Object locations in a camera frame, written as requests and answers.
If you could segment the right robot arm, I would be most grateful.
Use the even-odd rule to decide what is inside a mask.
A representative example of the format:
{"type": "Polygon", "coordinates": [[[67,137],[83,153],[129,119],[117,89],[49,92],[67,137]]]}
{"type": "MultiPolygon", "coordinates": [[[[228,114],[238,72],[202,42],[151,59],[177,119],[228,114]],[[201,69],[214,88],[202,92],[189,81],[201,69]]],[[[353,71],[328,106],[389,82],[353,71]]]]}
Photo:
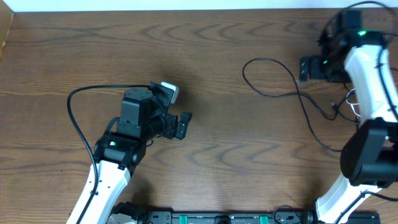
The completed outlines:
{"type": "Polygon", "coordinates": [[[302,82],[352,83],[360,117],[341,150],[341,174],[305,223],[348,223],[369,196],[397,182],[397,89],[389,42],[383,32],[363,29],[361,11],[345,8],[322,30],[321,54],[300,60],[302,82]]]}

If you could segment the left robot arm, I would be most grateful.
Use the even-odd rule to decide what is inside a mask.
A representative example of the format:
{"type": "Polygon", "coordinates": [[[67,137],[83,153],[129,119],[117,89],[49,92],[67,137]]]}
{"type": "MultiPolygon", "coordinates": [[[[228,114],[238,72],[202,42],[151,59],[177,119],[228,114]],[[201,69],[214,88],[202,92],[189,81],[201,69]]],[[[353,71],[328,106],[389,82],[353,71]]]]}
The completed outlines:
{"type": "Polygon", "coordinates": [[[94,147],[90,147],[82,131],[77,129],[90,155],[91,167],[68,223],[106,223],[154,138],[186,136],[192,114],[185,112],[177,116],[168,112],[177,99],[177,86],[162,82],[124,88],[121,114],[108,123],[94,147]]]}

